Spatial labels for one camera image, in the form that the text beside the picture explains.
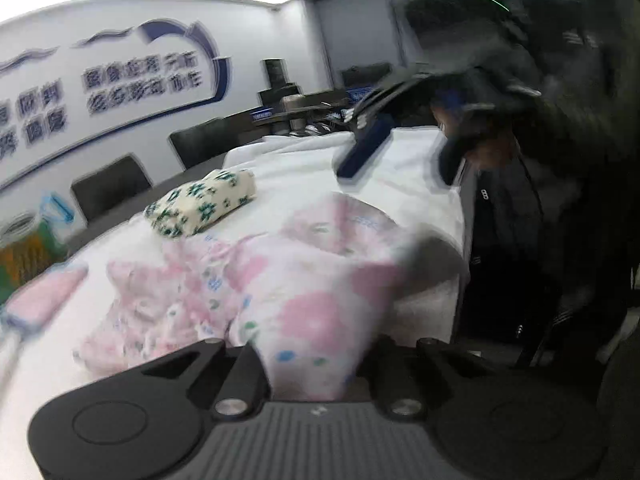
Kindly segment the operator right hand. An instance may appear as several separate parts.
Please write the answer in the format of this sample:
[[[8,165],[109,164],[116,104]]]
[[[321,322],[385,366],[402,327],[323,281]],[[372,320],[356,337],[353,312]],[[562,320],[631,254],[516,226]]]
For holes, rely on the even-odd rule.
[[[466,160],[478,170],[491,170],[506,166],[517,154],[514,136],[503,134],[478,144],[466,154]]]

